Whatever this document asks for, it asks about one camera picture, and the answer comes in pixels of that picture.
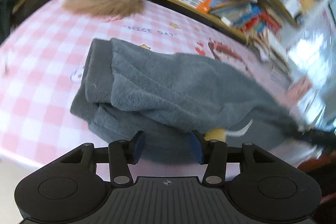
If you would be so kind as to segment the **pink checkered cartoon table mat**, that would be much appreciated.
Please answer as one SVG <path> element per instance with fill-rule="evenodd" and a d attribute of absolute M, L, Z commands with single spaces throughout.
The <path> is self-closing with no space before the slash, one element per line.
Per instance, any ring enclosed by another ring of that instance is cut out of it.
<path fill-rule="evenodd" d="M 94 38 L 119 38 L 161 53 L 210 56 L 209 42 L 229 46 L 223 60 L 248 67 L 274 84 L 282 97 L 284 77 L 217 30 L 178 12 L 146 2 L 145 11 L 122 20 L 72 15 L 52 0 L 23 22 L 1 46 L 1 157 L 38 169 L 82 143 L 103 147 L 87 123 L 70 113 Z"/>

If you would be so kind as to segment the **grey fleece hoodie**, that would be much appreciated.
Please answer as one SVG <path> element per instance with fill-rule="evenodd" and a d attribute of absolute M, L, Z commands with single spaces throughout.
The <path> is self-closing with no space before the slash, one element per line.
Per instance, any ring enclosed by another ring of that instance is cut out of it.
<path fill-rule="evenodd" d="M 143 157 L 192 162 L 193 131 L 237 131 L 227 143 L 246 141 L 270 150 L 297 131 L 289 111 L 255 80 L 205 56 L 165 55 L 119 40 L 95 39 L 71 113 L 105 142 L 143 131 Z"/>

